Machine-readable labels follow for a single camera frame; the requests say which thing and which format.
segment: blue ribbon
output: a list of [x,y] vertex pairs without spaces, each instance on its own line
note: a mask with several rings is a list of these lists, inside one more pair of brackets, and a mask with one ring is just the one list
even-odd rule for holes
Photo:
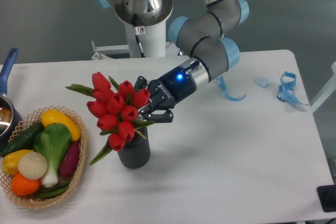
[[223,76],[217,77],[216,81],[217,81],[219,87],[221,88],[221,90],[224,92],[224,95],[225,95],[225,97],[226,97],[227,100],[234,101],[234,102],[240,102],[241,100],[245,99],[246,95],[244,95],[242,97],[239,97],[239,98],[233,98],[229,94],[229,92],[227,91],[227,88],[226,88]]
[[[290,82],[284,82],[283,77],[290,77],[293,80]],[[299,101],[299,99],[296,98],[295,93],[294,93],[294,86],[296,85],[296,75],[294,73],[289,73],[285,72],[282,74],[280,81],[281,85],[279,86],[277,98],[281,102],[289,102],[289,103],[296,103],[296,104],[301,104],[301,105],[309,105],[309,104],[303,104],[302,102]]]

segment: tulip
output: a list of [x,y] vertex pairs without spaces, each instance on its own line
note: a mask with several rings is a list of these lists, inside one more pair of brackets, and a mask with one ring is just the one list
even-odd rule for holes
[[126,141],[131,141],[134,137],[134,126],[129,121],[122,121],[118,124],[118,133]]
[[121,118],[124,121],[133,121],[138,117],[138,110],[136,107],[131,105],[125,105],[125,107],[121,110]]
[[114,93],[107,103],[107,110],[109,113],[118,114],[125,105],[125,101],[121,95]]
[[87,107],[89,111],[97,118],[101,118],[103,115],[107,114],[107,106],[103,102],[87,102]]
[[118,133],[113,133],[108,137],[109,146],[115,150],[120,151],[124,148],[125,140]]
[[106,79],[101,72],[92,74],[92,83],[95,89],[105,90],[111,89],[112,85],[108,79]]
[[132,83],[129,81],[124,81],[123,83],[119,84],[118,93],[127,100],[127,94],[129,93],[131,96],[134,94],[134,87]]
[[106,114],[98,119],[97,127],[102,131],[112,131],[118,125],[118,122],[116,115]]
[[148,89],[141,89],[134,94],[132,98],[132,103],[137,108],[143,107],[148,103],[150,96],[151,94]]
[[114,92],[110,89],[93,89],[92,94],[97,101],[107,104],[109,99],[113,96]]

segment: pot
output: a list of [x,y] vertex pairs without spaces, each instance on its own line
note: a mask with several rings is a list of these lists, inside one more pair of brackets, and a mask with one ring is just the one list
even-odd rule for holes
[[0,152],[7,146],[8,140],[15,130],[15,126],[22,120],[21,115],[14,108],[7,96],[8,76],[12,70],[18,50],[12,48],[0,72]]

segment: wicker basket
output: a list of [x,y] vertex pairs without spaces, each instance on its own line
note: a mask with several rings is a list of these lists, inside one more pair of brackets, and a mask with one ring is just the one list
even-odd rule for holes
[[51,106],[49,108],[43,108],[43,109],[39,109],[37,111],[34,111],[32,114],[28,114],[28,116],[23,118],[23,120],[20,121],[19,125],[15,127],[15,131],[12,133],[9,140],[11,141],[13,138],[15,138],[17,135],[19,135],[21,133],[21,131],[25,130],[26,128],[33,125],[34,123],[39,122],[43,112],[45,112],[46,110],[49,110],[49,109],[58,110],[58,111],[63,112],[65,115],[70,117],[79,126],[80,132],[81,132],[79,162],[78,162],[77,170],[76,170],[76,172],[75,172],[74,176],[72,177],[72,180],[69,184],[69,188],[63,194],[57,196],[56,198],[46,199],[46,200],[38,199],[37,197],[34,197],[34,195],[32,195],[30,197],[17,197],[17,196],[15,196],[14,193],[12,192],[12,190],[10,189],[11,188],[10,187],[11,186],[11,181],[12,181],[13,176],[1,172],[0,173],[0,182],[1,182],[1,186],[4,188],[4,192],[5,192],[6,196],[12,202],[14,202],[16,205],[22,206],[22,207],[25,207],[25,208],[29,208],[29,209],[38,209],[38,208],[49,207],[49,206],[52,206],[52,205],[62,201],[66,197],[68,197],[68,195],[73,191],[73,189],[78,184],[78,181],[79,181],[80,176],[82,174],[84,164],[85,164],[85,160],[86,160],[86,153],[87,153],[87,146],[88,146],[86,127],[85,127],[81,117],[78,114],[76,114],[74,111],[71,111],[70,109],[67,109],[65,107],[60,108],[58,106]]

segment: blue led light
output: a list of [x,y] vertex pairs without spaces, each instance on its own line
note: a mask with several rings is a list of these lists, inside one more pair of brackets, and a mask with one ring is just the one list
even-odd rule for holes
[[180,80],[182,80],[182,79],[183,79],[183,75],[179,73],[179,74],[176,76],[176,78],[177,78],[177,80],[179,80],[179,81],[180,81]]

